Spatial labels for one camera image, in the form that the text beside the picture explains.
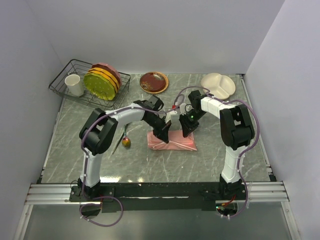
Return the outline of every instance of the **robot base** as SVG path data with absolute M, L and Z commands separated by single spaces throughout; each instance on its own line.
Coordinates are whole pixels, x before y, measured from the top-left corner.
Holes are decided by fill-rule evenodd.
M 94 197 L 115 197 L 121 201 L 125 211 L 172 209 L 215 211 L 216 201 L 228 201 L 234 195 L 236 195 L 236 200 L 246 199 L 243 184 L 235 182 L 227 185 L 228 190 L 225 190 L 222 195 L 220 192 L 225 185 L 220 182 L 99 183 Z M 69 200 L 82 203 L 100 202 L 100 199 L 92 200 L 84 197 L 80 186 L 72 187 Z M 102 202 L 102 213 L 116 211 L 120 211 L 119 204 L 112 199 L 105 198 Z

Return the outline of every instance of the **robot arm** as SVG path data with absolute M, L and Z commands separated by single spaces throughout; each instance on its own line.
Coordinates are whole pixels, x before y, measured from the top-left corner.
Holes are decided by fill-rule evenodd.
M 101 126 L 95 126 L 87 135 L 84 142 L 84 147 L 88 152 L 88 156 L 84 154 L 83 170 L 78 180 L 78 185 L 84 184 L 84 191 L 90 198 L 95 197 L 100 187 L 100 166 L 102 157 L 105 151 L 110 147 L 117 129 L 121 129 L 128 123 L 135 121 L 145 121 L 153 127 L 153 134 L 165 143 L 169 142 L 169 128 L 171 121 L 166 122 L 164 118 L 158 115 L 145 111 L 149 109 L 152 111 L 159 111 L 164 103 L 156 96 L 152 96 L 149 100 L 135 101 L 129 106 L 119 108 L 112 111 L 103 111 L 100 108 L 95 109 L 82 130 L 79 137 L 83 139 L 84 135 L 91 127 L 91 125 L 104 115 L 110 115 L 98 123 Z
M 221 137 L 226 145 L 224 168 L 220 175 L 220 193 L 221 195 L 228 195 L 228 192 L 234 193 L 242 187 L 237 168 L 239 155 L 248 148 L 255 136 L 248 108 L 243 104 L 223 104 L 205 94 L 201 95 L 198 90 L 192 91 L 188 98 L 193 109 L 179 117 L 183 136 L 187 137 L 199 126 L 198 120 L 205 113 L 220 119 Z M 243 155 L 239 162 L 240 171 L 244 157 Z

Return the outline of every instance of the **white divided plate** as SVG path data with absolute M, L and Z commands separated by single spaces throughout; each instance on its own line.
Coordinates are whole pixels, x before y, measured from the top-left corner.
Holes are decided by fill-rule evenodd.
M 234 81 L 230 77 L 219 73 L 205 75 L 201 80 L 201 86 L 209 89 L 211 94 L 221 100 L 226 100 L 236 91 Z

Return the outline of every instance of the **white mug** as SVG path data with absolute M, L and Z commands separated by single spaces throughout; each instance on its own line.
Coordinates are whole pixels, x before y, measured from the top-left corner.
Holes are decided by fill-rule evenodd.
M 80 81 L 79 75 L 71 74 L 67 76 L 64 80 L 64 83 L 67 85 L 73 95 L 80 97 L 84 94 L 85 88 L 83 83 Z

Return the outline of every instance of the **pink towel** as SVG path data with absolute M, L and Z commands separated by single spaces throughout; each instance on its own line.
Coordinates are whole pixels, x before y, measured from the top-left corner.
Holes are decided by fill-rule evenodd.
M 156 138 L 152 131 L 146 135 L 148 148 L 152 150 L 188 150 L 197 151 L 195 145 L 194 134 L 191 133 L 187 137 L 183 137 L 182 130 L 169 131 L 169 143 L 165 143 Z

